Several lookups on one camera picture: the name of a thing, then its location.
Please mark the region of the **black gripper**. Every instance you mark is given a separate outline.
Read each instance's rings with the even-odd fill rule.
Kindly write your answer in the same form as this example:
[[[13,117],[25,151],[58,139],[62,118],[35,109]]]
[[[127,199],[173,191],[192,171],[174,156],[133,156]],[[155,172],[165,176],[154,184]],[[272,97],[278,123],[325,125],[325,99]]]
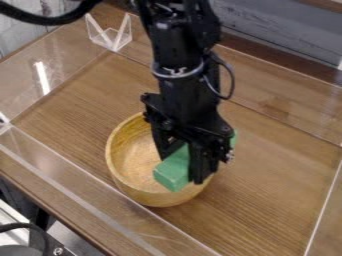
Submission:
[[[222,133],[234,129],[220,114],[222,100],[232,94],[221,94],[221,73],[217,69],[189,74],[167,74],[154,71],[159,92],[146,93],[146,121],[151,125],[153,139],[161,160],[171,156],[186,144],[175,131],[210,131]],[[234,158],[236,139],[217,145],[190,144],[190,180],[201,185],[218,171],[220,163]]]

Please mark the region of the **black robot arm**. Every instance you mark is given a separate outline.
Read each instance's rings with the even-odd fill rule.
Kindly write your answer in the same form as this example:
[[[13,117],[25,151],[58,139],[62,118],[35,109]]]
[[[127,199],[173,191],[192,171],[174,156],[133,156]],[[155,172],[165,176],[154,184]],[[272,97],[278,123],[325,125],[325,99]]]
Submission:
[[[131,0],[153,46],[151,73],[159,91],[146,93],[145,120],[161,159],[186,152],[186,180],[202,184],[232,159],[236,131],[218,106],[234,93],[221,90],[232,67],[213,51],[222,23],[209,0]]]

